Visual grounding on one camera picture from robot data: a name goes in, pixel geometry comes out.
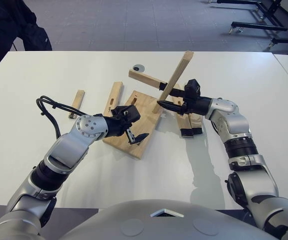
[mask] wooden slat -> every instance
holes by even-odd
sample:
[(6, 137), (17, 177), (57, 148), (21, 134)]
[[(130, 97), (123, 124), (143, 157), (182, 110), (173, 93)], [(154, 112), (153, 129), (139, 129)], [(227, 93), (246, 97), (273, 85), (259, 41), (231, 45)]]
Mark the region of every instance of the wooden slat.
[[(75, 99), (74, 99), (73, 104), (72, 104), (73, 108), (76, 108), (78, 110), (80, 109), (80, 106), (82, 105), (82, 102), (83, 102), (84, 95), (85, 95), (84, 90), (78, 90), (77, 91)], [(75, 119), (77, 117), (77, 115), (73, 114), (73, 113), (69, 113), (68, 117), (70, 119)]]
[(202, 116), (191, 113), (189, 114), (190, 125), (193, 130), (193, 134), (202, 134)]
[[(187, 51), (185, 52), (183, 58), (180, 60), (175, 72), (173, 73), (173, 76), (170, 78), (165, 90), (159, 97), (159, 101), (163, 101), (167, 98), (169, 95), (170, 91), (173, 89), (175, 86), (176, 82), (178, 81), (179, 77), (182, 75), (184, 72), (185, 68), (189, 64), (190, 60), (193, 58), (194, 53), (192, 51)], [(160, 105), (158, 103), (155, 104), (155, 107), (153, 108), (153, 113), (158, 112), (160, 109)]]
[(123, 82), (122, 81), (116, 81), (113, 84), (113, 87), (110, 91), (106, 106), (105, 106), (105, 110), (103, 115), (107, 116), (107, 117), (111, 117), (111, 109), (114, 109), (115, 107), (117, 107), (118, 102), (119, 102), (119, 98), (120, 98), (120, 93), (122, 91), (122, 87), (123, 87)]
[(157, 89), (159, 89), (160, 83), (165, 83), (164, 81), (161, 81), (157, 78), (146, 75), (142, 72), (134, 71), (132, 69), (129, 70), (128, 76), (132, 79), (136, 79), (142, 83), (145, 83), (145, 84), (150, 85), (150, 86), (157, 88)]
[(160, 109), (157, 113), (152, 113), (152, 109), (156, 104), (156, 98), (138, 91), (133, 91), (125, 103), (125, 105), (130, 104), (135, 105), (138, 112), (140, 113), (140, 119), (133, 123), (133, 126), (131, 127), (132, 133), (135, 136), (143, 133), (148, 133), (149, 135), (139, 145), (130, 145), (125, 133), (122, 136), (104, 138), (103, 142), (140, 159), (147, 147), (153, 131), (155, 130), (162, 110)]
[[(176, 84), (175, 88), (181, 89), (181, 87)], [(183, 98), (182, 97), (175, 97), (172, 96), (173, 103), (176, 105), (183, 105)], [(176, 113), (178, 127), (180, 129), (180, 133), (182, 137), (193, 137), (193, 130), (190, 125), (189, 117), (187, 114), (179, 115)]]

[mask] wheel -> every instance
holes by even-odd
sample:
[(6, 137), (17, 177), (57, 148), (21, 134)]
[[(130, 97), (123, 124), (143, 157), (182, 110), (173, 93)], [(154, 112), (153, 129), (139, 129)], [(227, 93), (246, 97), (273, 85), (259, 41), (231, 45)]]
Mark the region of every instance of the wheel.
[(274, 43), (270, 43), (269, 45), (268, 45), (268, 49), (270, 49), (272, 46), (274, 46), (275, 44)]
[(231, 34), (234, 31), (234, 28), (231, 27), (230, 30), (228, 31), (228, 34)]

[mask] wooden board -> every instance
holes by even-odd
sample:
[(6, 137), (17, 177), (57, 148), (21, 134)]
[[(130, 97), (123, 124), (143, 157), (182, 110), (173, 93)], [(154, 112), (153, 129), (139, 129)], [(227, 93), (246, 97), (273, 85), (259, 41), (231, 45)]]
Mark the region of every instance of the wooden board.
[[(75, 99), (73, 101), (72, 107), (75, 109), (80, 109), (80, 106), (82, 105), (83, 99), (84, 99), (85, 91), (84, 90), (78, 90), (75, 96)], [(68, 117), (70, 119), (75, 119), (77, 117), (76, 114), (69, 113)]]
[[(177, 83), (178, 79), (180, 78), (180, 76), (184, 72), (185, 68), (187, 67), (187, 65), (189, 64), (191, 59), (193, 58), (193, 55), (194, 55), (194, 53), (192, 51), (186, 51), (185, 52), (184, 56), (182, 57), (182, 59), (180, 60), (180, 62), (178, 64), (177, 68), (175, 69), (175, 72), (173, 73), (172, 77), (168, 81), (166, 88), (164, 89), (161, 96), (159, 97), (159, 101), (163, 101), (167, 98), (170, 91), (172, 91), (172, 89), (175, 86), (175, 84)], [(156, 113), (160, 108), (161, 108), (161, 106), (158, 103), (156, 103), (154, 108), (153, 108), (153, 113)]]
[[(181, 89), (178, 84), (175, 85), (175, 88)], [(182, 97), (172, 96), (172, 100), (173, 100), (173, 103), (176, 105), (180, 105), (180, 106), (183, 105)], [(176, 118), (177, 118), (178, 127), (180, 129), (180, 133), (182, 137), (188, 137), (188, 138), (194, 137), (188, 115), (187, 114), (179, 115), (176, 113)]]
[(152, 113), (156, 101), (157, 99), (152, 96), (148, 96), (138, 91), (133, 91), (133, 93), (125, 103), (126, 106), (130, 104), (135, 105), (141, 116), (137, 122), (133, 123), (133, 126), (131, 127), (132, 133), (135, 136), (143, 133), (149, 134), (148, 137), (146, 137), (139, 145), (130, 145), (128, 143), (128, 138), (125, 133), (119, 137), (114, 136), (104, 138), (103, 142), (125, 153), (128, 153), (135, 158), (140, 159), (146, 149), (146, 146), (150, 140), (150, 137), (152, 136), (153, 131), (155, 130), (155, 127), (162, 113), (162, 109), (160, 109), (157, 113)]
[(106, 103), (104, 113), (103, 113), (104, 116), (107, 116), (107, 117), (112, 116), (110, 110), (117, 107), (119, 103), (119, 98), (120, 98), (120, 93), (122, 91), (122, 87), (123, 87), (122, 81), (114, 82), (112, 90), (110, 91), (110, 94)]

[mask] wooden structure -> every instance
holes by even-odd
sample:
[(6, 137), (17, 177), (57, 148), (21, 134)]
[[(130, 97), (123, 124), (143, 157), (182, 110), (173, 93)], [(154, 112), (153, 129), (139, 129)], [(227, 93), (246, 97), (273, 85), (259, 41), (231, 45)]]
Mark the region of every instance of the wooden structure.
[[(162, 113), (162, 107), (160, 107), (157, 104), (157, 100), (162, 101), (167, 98), (170, 91), (174, 88), (176, 82), (178, 81), (178, 79), (184, 72), (185, 68), (189, 64), (192, 57), (193, 57), (193, 52), (191, 51), (185, 52), (183, 58), (179, 62), (175, 72), (170, 78), (168, 84), (166, 85), (159, 99), (156, 99), (152, 96), (146, 95), (138, 91), (133, 91), (129, 99), (125, 102), (124, 105), (135, 105), (138, 112), (141, 115), (140, 119), (137, 122), (133, 123), (133, 126), (131, 127), (132, 133), (136, 136), (139, 134), (148, 133), (149, 134), (148, 137), (146, 137), (142, 142), (140, 142), (140, 144), (133, 144), (133, 145), (130, 145), (128, 143), (128, 138), (126, 134), (123, 134), (122, 136), (119, 136), (119, 137), (105, 138), (103, 139), (103, 142), (125, 153), (128, 153), (133, 157), (140, 159), (145, 151), (146, 146), (148, 145), (151, 135)], [(149, 75), (146, 75), (144, 73), (137, 72), (134, 70), (129, 70), (128, 76), (138, 81), (141, 81), (145, 84), (148, 84), (152, 87), (158, 88), (158, 89), (161, 83), (165, 84), (165, 82), (157, 78), (151, 77)], [(114, 109), (118, 105), (121, 87), (122, 87), (122, 82), (115, 82), (113, 84), (111, 93), (109, 95), (109, 98), (105, 107), (105, 111), (104, 111), (105, 116), (110, 117), (111, 116), (110, 110)], [(189, 117), (187, 115), (178, 116), (177, 120), (178, 120), (178, 124), (180, 128), (183, 127), (183, 128), (189, 128), (192, 130), (190, 126)]]

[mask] black cable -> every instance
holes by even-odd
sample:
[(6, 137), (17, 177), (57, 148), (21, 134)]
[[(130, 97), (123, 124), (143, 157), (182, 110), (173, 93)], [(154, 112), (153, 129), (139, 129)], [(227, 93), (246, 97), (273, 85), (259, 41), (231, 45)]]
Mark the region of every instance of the black cable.
[(53, 109), (59, 108), (64, 111), (76, 114), (78, 116), (85, 115), (85, 113), (83, 113), (82, 111), (79, 111), (78, 109), (72, 106), (68, 106), (68, 105), (56, 102), (47, 96), (41, 96), (40, 98), (36, 99), (36, 104), (39, 107), (39, 109), (42, 111), (41, 115), (45, 115), (50, 120), (50, 122), (54, 125), (57, 139), (61, 136), (58, 123), (56, 119), (47, 111), (44, 103), (53, 106)]
[(215, 123), (213, 121), (210, 121), (210, 122), (212, 123), (214, 131), (218, 134), (218, 130), (217, 130), (217, 127), (216, 127)]
[(13, 43), (13, 46), (14, 46), (15, 50), (18, 51), (14, 43)]

